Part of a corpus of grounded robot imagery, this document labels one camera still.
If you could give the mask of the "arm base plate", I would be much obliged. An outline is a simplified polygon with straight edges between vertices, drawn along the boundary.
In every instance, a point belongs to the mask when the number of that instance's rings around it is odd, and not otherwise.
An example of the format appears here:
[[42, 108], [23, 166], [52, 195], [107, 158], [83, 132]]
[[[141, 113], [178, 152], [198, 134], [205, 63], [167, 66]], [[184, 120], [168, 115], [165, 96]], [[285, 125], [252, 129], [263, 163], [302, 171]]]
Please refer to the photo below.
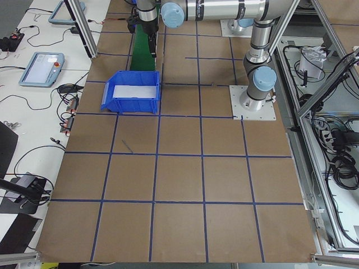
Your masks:
[[221, 31], [223, 37], [250, 38], [254, 19], [243, 18], [240, 20], [221, 20]]
[[230, 85], [229, 91], [234, 120], [276, 120], [274, 104], [269, 93], [264, 100], [256, 101], [247, 95], [246, 85]]

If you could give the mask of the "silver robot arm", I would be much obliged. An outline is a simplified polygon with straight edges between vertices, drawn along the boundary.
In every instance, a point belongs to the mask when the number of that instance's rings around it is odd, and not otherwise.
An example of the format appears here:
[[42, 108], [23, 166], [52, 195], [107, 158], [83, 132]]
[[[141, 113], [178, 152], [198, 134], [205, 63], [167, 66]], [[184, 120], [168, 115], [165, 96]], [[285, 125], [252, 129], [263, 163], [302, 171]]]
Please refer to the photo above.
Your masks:
[[285, 1], [137, 1], [139, 23], [148, 35], [149, 48], [155, 53], [155, 38], [158, 31], [158, 15], [169, 28], [178, 28], [185, 21], [195, 20], [241, 20], [254, 21], [250, 49], [243, 61], [249, 86], [240, 97], [243, 108], [256, 112], [265, 104], [267, 94], [273, 89], [277, 76], [265, 63], [269, 59], [269, 38], [274, 19], [281, 16], [288, 7]]

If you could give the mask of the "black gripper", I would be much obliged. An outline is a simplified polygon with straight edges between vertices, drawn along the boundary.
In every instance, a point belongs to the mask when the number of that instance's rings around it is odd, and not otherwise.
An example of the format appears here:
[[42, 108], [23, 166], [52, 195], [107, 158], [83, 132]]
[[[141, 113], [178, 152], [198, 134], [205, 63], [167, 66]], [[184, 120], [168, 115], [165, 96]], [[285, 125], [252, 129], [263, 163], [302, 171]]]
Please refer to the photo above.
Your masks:
[[149, 52], [153, 58], [156, 58], [157, 32], [159, 30], [158, 20], [142, 21], [141, 25], [143, 32], [148, 36]]

